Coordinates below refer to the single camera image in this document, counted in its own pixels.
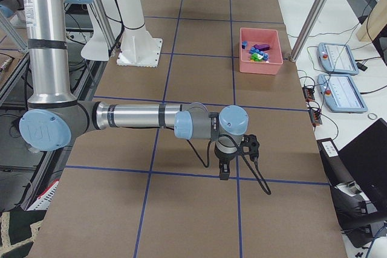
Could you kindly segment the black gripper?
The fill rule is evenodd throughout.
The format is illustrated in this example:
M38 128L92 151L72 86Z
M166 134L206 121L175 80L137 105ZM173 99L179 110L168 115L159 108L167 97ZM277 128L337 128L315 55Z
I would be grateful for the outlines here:
M236 158L236 155L233 153L217 153L216 157L219 161L219 179L228 180L230 178L230 162Z

